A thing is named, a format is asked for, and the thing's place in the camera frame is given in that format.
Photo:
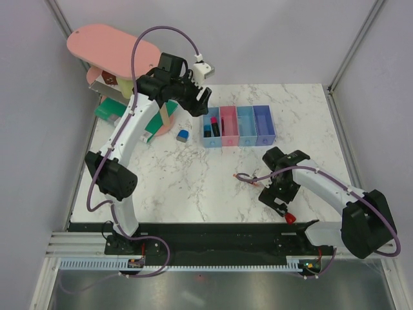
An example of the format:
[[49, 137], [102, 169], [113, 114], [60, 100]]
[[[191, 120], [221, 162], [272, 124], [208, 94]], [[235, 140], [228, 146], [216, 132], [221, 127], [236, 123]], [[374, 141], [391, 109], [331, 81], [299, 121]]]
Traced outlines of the pink drawer bin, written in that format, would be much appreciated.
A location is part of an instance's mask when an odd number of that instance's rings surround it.
[[239, 130], [237, 123], [237, 110], [235, 106], [219, 108], [220, 118], [225, 121], [225, 136], [221, 135], [223, 147], [235, 147], [239, 143]]

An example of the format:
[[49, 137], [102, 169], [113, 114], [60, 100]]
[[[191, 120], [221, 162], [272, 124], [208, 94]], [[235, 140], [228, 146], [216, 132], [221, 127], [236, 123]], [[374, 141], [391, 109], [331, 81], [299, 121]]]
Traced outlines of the blue cap black highlighter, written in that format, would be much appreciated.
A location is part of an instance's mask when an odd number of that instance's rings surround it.
[[212, 129], [210, 125], [204, 125], [203, 127], [203, 136], [209, 138], [212, 136]]

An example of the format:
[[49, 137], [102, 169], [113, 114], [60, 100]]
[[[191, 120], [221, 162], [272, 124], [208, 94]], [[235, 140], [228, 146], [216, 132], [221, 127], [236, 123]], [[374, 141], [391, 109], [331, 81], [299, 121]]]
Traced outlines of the red black round stamp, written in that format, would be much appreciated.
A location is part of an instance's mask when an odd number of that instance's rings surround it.
[[296, 222], [296, 217], [289, 212], [284, 212], [282, 217], [285, 219], [286, 223], [289, 225]]

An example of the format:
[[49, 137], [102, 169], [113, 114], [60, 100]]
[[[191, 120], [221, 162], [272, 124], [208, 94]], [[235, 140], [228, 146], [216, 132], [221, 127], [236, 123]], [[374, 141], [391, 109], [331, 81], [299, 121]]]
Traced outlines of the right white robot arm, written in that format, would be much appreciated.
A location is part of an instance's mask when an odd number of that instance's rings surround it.
[[395, 257], [401, 246], [397, 229], [384, 194], [345, 184], [322, 169], [300, 150], [290, 154], [274, 147], [263, 155], [271, 170], [270, 185], [259, 195], [264, 203], [288, 224], [295, 217], [288, 211], [301, 187], [328, 203], [341, 217], [339, 222], [314, 221], [295, 239], [296, 248], [310, 254], [318, 246], [344, 247], [355, 257], [364, 259], [372, 253]]

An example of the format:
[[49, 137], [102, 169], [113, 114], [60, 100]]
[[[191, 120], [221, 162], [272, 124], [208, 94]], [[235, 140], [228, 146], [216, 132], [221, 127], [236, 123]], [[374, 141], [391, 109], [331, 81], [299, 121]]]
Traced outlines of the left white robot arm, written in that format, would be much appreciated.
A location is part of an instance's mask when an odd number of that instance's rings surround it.
[[86, 166], [92, 177], [90, 190], [98, 187], [110, 205], [114, 229], [122, 236], [119, 246], [128, 254], [141, 248], [141, 237], [134, 234], [139, 222], [134, 212], [132, 194], [137, 176], [128, 169], [137, 142], [146, 126], [166, 102], [178, 103], [191, 116], [208, 114], [210, 88], [202, 85], [215, 72], [211, 64], [198, 55], [191, 68], [185, 59], [171, 54], [161, 54], [157, 67], [134, 81], [125, 113], [108, 141], [98, 152], [88, 152]]

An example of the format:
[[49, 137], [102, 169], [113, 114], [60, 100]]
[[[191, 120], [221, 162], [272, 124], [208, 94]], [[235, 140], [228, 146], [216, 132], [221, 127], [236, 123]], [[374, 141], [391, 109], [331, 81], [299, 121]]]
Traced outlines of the purple drawer bin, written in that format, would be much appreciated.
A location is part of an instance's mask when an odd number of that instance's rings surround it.
[[276, 130], [268, 105], [254, 105], [257, 141], [256, 146], [272, 145], [276, 140]]

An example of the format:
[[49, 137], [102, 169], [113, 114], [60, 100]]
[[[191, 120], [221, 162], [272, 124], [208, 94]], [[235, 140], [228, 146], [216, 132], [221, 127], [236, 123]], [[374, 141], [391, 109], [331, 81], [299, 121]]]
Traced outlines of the pink cap black highlighter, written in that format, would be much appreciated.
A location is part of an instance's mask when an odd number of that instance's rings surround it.
[[214, 134], [214, 137], [220, 137], [220, 129], [219, 129], [217, 118], [216, 117], [211, 117], [210, 122], [211, 122], [211, 128], [212, 128], [212, 132]]

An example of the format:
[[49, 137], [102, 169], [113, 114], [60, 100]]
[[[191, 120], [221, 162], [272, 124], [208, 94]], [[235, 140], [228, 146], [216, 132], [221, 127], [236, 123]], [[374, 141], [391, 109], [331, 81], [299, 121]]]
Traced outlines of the light blue drawer bin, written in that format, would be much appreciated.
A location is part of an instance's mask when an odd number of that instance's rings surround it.
[[218, 107], [209, 108], [201, 122], [201, 141], [205, 148], [221, 148], [221, 125]]

